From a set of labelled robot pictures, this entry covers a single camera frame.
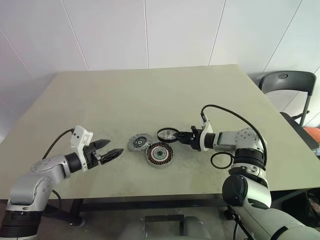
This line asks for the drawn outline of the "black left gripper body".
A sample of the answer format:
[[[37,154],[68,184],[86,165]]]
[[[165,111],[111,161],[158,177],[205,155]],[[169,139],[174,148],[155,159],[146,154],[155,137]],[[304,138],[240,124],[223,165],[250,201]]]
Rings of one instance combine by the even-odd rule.
[[[95,142],[92,142],[88,146],[83,147],[83,154],[88,169],[92,169],[99,165],[100,157],[96,153],[97,149],[98,148]]]

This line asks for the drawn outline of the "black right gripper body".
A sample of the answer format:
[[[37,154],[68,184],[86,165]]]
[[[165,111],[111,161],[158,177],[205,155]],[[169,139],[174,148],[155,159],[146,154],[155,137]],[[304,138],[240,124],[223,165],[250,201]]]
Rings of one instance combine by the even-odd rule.
[[[197,129],[194,125],[192,125],[191,131],[192,131],[192,137],[190,138],[189,145],[191,146],[192,149],[200,152],[201,151],[200,138],[203,130]]]

